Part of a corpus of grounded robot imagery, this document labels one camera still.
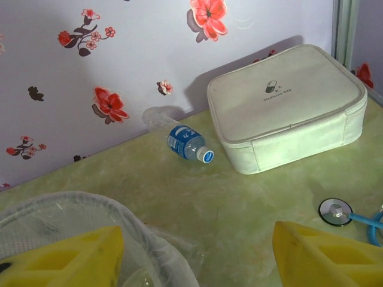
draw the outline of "bottle cap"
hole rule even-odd
[[[197,151],[197,159],[203,163],[209,163],[213,160],[214,152],[205,146],[202,146]]]

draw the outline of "yellow plastic object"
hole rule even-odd
[[[273,249],[284,287],[383,286],[383,248],[278,221]]]
[[[1,287],[115,287],[124,252],[119,226],[100,228],[0,261]]]

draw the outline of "plastic bottle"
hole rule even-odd
[[[164,114],[153,114],[145,120],[150,132],[156,132],[167,142],[168,147],[187,160],[209,163],[213,151],[205,146],[205,139],[198,132]]]

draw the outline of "wall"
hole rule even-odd
[[[383,95],[383,1],[360,1],[351,66],[358,70],[363,63],[368,69],[361,80]]]
[[[331,51],[331,0],[223,1],[0,0],[1,188],[145,133],[147,108],[203,111],[271,49]]]

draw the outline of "green marble surface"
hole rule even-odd
[[[209,111],[183,123],[206,137],[215,151],[212,163],[183,160],[153,134],[144,135],[0,193],[0,210],[56,191],[111,197],[144,222],[199,242],[205,249],[201,286],[281,286],[272,252],[275,221],[366,242],[365,225],[329,226],[317,208],[339,197],[372,216],[383,203],[383,109],[372,100],[354,143],[257,175],[234,171]]]

